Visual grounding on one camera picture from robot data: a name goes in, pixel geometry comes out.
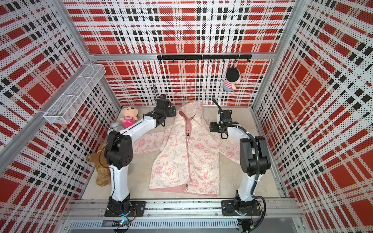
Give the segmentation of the cream pink printed jacket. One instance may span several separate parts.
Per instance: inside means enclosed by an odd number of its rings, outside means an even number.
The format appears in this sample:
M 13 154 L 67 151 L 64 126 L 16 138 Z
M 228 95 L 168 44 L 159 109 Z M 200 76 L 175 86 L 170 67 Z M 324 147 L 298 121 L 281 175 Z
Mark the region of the cream pink printed jacket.
M 174 123 L 164 132 L 141 136 L 134 154 L 159 151 L 149 190 L 217 197 L 220 194 L 220 155 L 239 164 L 240 146 L 234 139 L 212 133 L 204 119 L 202 101 L 176 111 Z

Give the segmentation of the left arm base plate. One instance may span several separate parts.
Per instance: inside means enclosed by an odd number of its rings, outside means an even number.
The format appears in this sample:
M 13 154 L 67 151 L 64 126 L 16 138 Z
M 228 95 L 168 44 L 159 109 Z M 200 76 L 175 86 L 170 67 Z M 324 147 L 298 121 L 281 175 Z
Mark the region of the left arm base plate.
M 116 200 L 109 201 L 104 216 L 105 217 L 138 217 L 143 216 L 145 211 L 145 201 L 123 201 Z

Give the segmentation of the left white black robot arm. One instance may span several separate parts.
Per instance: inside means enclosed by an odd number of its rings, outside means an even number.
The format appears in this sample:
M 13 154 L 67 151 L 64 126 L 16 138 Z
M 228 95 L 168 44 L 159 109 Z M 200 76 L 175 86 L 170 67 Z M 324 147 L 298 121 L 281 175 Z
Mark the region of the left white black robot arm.
M 104 148 L 104 157 L 109 165 L 111 174 L 111 195 L 105 217 L 127 216 L 135 207 L 130 203 L 128 189 L 128 170 L 133 159 L 133 144 L 145 133 L 159 125 L 165 126 L 168 117 L 176 116 L 176 108 L 166 95 L 162 94 L 155 108 L 144 114 L 142 120 L 120 131 L 108 134 Z

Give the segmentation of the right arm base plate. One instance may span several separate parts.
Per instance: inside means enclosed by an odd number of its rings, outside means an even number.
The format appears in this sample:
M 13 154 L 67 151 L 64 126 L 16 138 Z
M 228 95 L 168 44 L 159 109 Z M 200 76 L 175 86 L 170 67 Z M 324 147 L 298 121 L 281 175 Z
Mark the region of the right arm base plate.
M 261 206 L 256 200 L 241 202 L 240 200 L 221 201 L 223 216 L 260 216 Z

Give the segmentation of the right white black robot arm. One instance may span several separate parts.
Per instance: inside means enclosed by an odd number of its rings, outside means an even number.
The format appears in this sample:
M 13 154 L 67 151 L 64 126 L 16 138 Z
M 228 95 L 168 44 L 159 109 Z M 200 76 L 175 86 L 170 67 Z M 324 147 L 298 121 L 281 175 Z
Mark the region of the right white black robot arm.
M 262 175 L 271 168 L 266 139 L 254 136 L 238 122 L 232 120 L 232 111 L 219 109 L 217 121 L 210 123 L 210 132 L 219 133 L 221 139 L 234 139 L 239 145 L 240 166 L 243 171 L 241 186 L 232 203 L 222 202 L 224 216 L 265 215 L 264 198 L 255 195 L 255 189 Z

